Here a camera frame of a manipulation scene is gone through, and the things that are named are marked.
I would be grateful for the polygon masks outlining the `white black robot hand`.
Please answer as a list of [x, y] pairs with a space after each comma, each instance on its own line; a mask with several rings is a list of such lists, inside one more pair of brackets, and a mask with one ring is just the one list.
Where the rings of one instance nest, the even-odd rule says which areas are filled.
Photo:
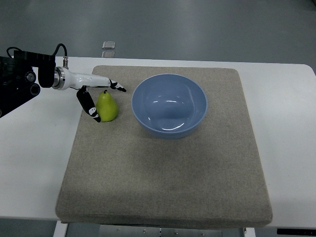
[[100, 122], [101, 118], [97, 112], [92, 97], [87, 89], [92, 88], [111, 88], [126, 92], [126, 89], [118, 82], [107, 77], [73, 73], [65, 67], [55, 67], [54, 83], [52, 88], [57, 90], [66, 90], [72, 88], [77, 90], [77, 99], [83, 110], [95, 121]]

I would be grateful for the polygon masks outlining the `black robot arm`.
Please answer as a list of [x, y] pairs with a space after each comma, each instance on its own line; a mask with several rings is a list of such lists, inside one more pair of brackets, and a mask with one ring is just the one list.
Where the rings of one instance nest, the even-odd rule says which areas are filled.
[[0, 116], [3, 117], [39, 95], [54, 83], [55, 55], [19, 49], [0, 58]]

